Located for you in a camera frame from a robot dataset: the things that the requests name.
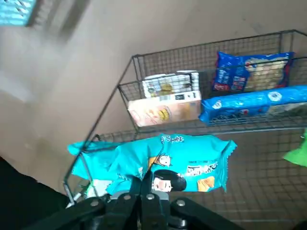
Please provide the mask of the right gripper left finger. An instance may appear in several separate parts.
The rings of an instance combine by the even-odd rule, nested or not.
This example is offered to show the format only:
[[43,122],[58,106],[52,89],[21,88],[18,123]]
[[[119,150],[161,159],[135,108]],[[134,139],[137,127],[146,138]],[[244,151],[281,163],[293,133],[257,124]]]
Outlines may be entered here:
[[132,179],[128,191],[91,197],[52,214],[27,230],[138,230],[142,181]]

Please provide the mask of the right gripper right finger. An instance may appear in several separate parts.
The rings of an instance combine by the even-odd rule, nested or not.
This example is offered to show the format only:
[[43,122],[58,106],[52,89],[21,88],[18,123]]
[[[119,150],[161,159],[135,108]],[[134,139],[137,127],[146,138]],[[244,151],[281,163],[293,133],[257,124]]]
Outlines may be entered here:
[[169,201],[168,193],[153,191],[153,173],[148,171],[141,185],[143,230],[241,230],[242,227],[186,198]]

